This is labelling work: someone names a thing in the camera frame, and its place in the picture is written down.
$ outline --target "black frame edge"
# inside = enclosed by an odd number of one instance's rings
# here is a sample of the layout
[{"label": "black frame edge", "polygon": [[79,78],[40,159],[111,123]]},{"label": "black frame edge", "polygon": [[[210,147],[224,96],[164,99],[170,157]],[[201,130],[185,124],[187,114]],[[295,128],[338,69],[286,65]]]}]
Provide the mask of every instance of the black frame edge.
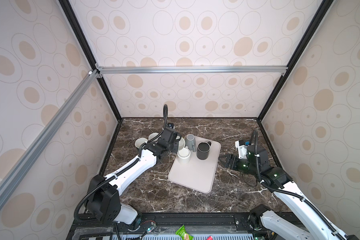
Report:
[{"label": "black frame edge", "polygon": [[268,112],[269,108],[271,107],[273,101],[276,99],[277,95],[279,94],[280,90],[282,89],[285,81],[287,80],[288,76],[291,74],[292,70],[294,69],[295,65],[297,64],[300,56],[302,55],[303,51],[307,47],[309,41],[311,40],[312,36],[316,32],[318,26],[321,23],[321,20],[324,18],[325,14],[327,13],[329,7],[331,6],[334,0],[323,0],[317,9],[314,17],[312,18],[311,23],[309,24],[306,32],[304,33],[299,45],[297,46],[295,52],[293,53],[291,59],[288,62],[288,70],[285,72],[283,76],[280,77],[278,83],[276,84],[275,88],[273,89],[271,95],[269,96],[267,102],[265,103],[263,109],[260,112],[258,119],[260,121],[263,120],[265,114]]},{"label": "black frame edge", "polygon": [[260,121],[259,119],[257,119],[257,124],[259,125],[260,131],[261,131],[261,133],[263,134],[263,137],[264,137],[264,139],[265,139],[265,143],[267,144],[267,146],[268,146],[268,148],[269,148],[269,151],[270,151],[270,153],[271,153],[271,155],[272,155],[272,157],[273,157],[273,160],[274,160],[275,163],[276,163],[276,166],[282,167],[282,166],[281,166],[281,163],[280,163],[280,161],[279,161],[279,158],[278,158],[278,156],[276,155],[275,150],[273,149],[272,143],[271,143],[271,141],[269,140],[267,133],[265,132],[264,126],[263,126],[263,124],[261,123],[261,121]]},{"label": "black frame edge", "polygon": [[[87,58],[89,65],[91,66],[92,69],[97,69],[96,67],[96,59],[91,51],[91,48],[89,47],[89,44],[87,42],[87,39],[85,38],[85,35],[81,29],[81,26],[79,24],[79,21],[76,18],[76,15],[73,11],[73,8],[71,6],[71,4],[69,3],[69,0],[59,0],[59,3],[61,5],[62,10],[64,11],[64,14],[66,15],[69,24],[71,25],[71,28],[73,30],[73,32],[76,35],[77,41],[79,42],[85,57]],[[104,78],[102,77],[102,75],[100,75],[101,78],[98,78],[97,81],[100,84],[101,89],[103,90],[103,93],[110,105],[110,108],[112,109],[113,113],[116,116],[117,121],[121,121],[122,117],[119,113],[119,110],[116,107],[115,101],[113,100],[110,91],[107,87],[107,84],[104,80]]]},{"label": "black frame edge", "polygon": [[107,168],[107,165],[108,165],[108,162],[109,162],[109,158],[110,158],[110,155],[112,154],[113,147],[115,146],[117,135],[119,134],[122,123],[123,123],[123,119],[121,119],[117,123],[116,130],[113,133],[112,139],[111,139],[109,147],[107,149],[106,156],[104,157],[103,163],[101,164],[101,168],[100,168],[100,171],[99,171],[100,176],[103,176],[105,171],[106,171],[106,168]]}]

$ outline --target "brown marble surface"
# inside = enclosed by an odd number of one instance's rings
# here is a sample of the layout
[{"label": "brown marble surface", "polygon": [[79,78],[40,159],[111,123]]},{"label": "brown marble surface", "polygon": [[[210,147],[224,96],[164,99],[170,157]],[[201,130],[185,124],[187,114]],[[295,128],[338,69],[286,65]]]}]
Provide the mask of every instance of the brown marble surface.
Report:
[{"label": "brown marble surface", "polygon": [[[194,134],[220,142],[221,155],[237,154],[235,141],[248,141],[255,128],[259,132],[259,143],[268,149],[254,119],[168,118],[168,122],[173,122],[176,131],[182,136]],[[162,118],[124,119],[105,174],[117,170],[134,158],[137,155],[135,140],[160,132],[162,125]],[[271,165],[275,166],[272,156],[268,155]],[[260,184],[254,186],[253,176],[223,168],[220,162],[209,194],[171,183],[168,173],[175,157],[175,154],[170,154],[145,171],[129,185],[128,191],[120,196],[120,201],[140,212],[249,212],[259,204],[265,204],[275,212],[290,211],[280,199],[264,190]]]}]

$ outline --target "white tray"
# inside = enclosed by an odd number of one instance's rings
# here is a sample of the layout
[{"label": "white tray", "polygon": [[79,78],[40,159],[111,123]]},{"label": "white tray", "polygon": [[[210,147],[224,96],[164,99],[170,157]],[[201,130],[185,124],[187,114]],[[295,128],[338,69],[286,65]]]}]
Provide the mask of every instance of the white tray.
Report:
[{"label": "white tray", "polygon": [[187,164],[180,164],[177,156],[168,179],[171,182],[189,187],[202,193],[210,193],[212,190],[213,180],[215,178],[217,161],[220,155],[221,144],[216,141],[208,140],[195,136],[196,147],[200,142],[211,141],[211,149],[206,160],[200,160],[196,156],[196,152],[191,151],[191,159]]}]

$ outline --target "white mug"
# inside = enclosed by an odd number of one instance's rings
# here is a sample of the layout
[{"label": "white mug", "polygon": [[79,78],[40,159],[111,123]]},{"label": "white mug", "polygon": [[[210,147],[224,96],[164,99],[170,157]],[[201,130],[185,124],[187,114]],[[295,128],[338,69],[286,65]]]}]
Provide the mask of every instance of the white mug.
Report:
[{"label": "white mug", "polygon": [[187,147],[177,152],[177,160],[180,164],[187,164],[191,159],[191,151]]},{"label": "white mug", "polygon": [[158,135],[157,132],[151,133],[151,134],[148,136],[148,140],[151,140],[152,138],[156,137],[157,135]]},{"label": "white mug", "polygon": [[185,140],[184,140],[184,138],[182,137],[182,138],[180,139],[180,141],[179,141],[179,147],[178,147],[177,151],[180,151],[180,150],[184,149],[184,147],[185,147]]},{"label": "white mug", "polygon": [[145,137],[141,137],[135,141],[135,147],[140,148],[140,146],[147,141],[148,139],[146,139]]}]

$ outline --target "snack package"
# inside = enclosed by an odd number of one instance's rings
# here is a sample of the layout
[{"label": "snack package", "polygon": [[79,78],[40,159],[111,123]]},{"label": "snack package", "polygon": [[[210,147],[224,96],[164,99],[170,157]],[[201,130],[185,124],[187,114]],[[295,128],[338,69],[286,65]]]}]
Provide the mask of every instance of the snack package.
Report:
[{"label": "snack package", "polygon": [[187,233],[187,231],[185,230],[184,225],[182,225],[181,228],[179,228],[176,231],[176,234],[179,235],[183,240],[192,240],[193,239],[193,237],[191,235],[189,235]]}]

